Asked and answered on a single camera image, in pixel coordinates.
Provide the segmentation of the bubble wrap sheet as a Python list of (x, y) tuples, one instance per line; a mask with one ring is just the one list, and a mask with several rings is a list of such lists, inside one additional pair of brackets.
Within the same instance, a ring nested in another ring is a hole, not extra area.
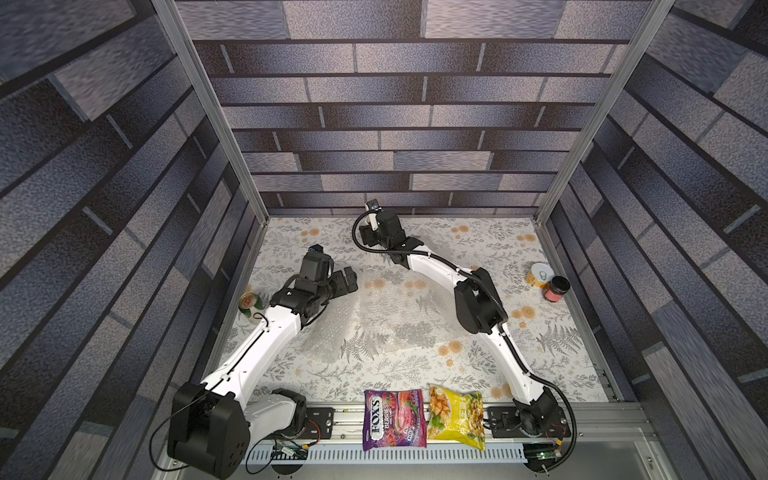
[(379, 271), (364, 274), (357, 292), (333, 300), (292, 345), (327, 363), (372, 362), (464, 335), (451, 291), (421, 274)]

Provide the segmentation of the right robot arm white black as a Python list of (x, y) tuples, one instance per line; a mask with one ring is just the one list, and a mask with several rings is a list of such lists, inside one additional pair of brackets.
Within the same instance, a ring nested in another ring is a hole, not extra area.
[(506, 309), (486, 269), (464, 268), (438, 255), (407, 235), (398, 214), (375, 200), (367, 202), (365, 212), (355, 220), (352, 240), (360, 250), (386, 255), (453, 294), (459, 325), (494, 354), (510, 386), (519, 428), (526, 435), (577, 434), (575, 414), (562, 389), (536, 375), (512, 339)]

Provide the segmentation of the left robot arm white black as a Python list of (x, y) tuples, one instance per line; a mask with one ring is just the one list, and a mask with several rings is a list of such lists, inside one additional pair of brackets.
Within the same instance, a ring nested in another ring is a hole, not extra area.
[(259, 441), (301, 433), (307, 423), (304, 395), (277, 389), (256, 403), (249, 400), (281, 350), (331, 300), (357, 289), (351, 267), (337, 270), (321, 246), (309, 247), (299, 272), (257, 312), (255, 330), (201, 382), (187, 382), (175, 393), (166, 421), (167, 456), (181, 468), (227, 479)]

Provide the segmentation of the purple Fox's candy bag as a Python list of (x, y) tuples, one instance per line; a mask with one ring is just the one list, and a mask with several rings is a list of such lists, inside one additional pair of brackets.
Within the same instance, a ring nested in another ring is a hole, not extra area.
[(427, 447), (421, 390), (366, 390), (362, 448)]

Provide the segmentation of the small red jar black lid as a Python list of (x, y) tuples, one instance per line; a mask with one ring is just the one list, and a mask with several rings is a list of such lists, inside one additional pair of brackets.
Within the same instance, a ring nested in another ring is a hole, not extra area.
[(557, 303), (565, 297), (570, 289), (571, 283), (566, 277), (553, 276), (547, 284), (544, 298), (551, 303)]

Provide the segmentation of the yellow snack bag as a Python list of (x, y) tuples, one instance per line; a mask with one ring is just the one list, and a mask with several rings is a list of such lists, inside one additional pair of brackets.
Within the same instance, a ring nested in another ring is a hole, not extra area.
[(485, 450), (484, 401), (480, 392), (461, 394), (431, 385), (429, 440), (455, 441)]

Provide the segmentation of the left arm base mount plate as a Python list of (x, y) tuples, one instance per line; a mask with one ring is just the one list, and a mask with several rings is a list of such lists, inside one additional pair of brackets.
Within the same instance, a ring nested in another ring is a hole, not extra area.
[(289, 425), (271, 433), (265, 440), (329, 440), (333, 433), (335, 409), (332, 407), (308, 407), (302, 425)]

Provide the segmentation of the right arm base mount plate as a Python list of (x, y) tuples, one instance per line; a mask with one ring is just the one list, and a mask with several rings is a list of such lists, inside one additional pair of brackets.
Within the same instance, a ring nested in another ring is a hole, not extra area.
[(514, 405), (489, 406), (485, 410), (484, 426), (486, 433), (494, 439), (564, 439), (572, 437), (571, 420), (568, 413), (558, 407), (548, 420), (539, 423), (537, 433), (527, 432), (524, 427), (532, 426), (523, 421)]

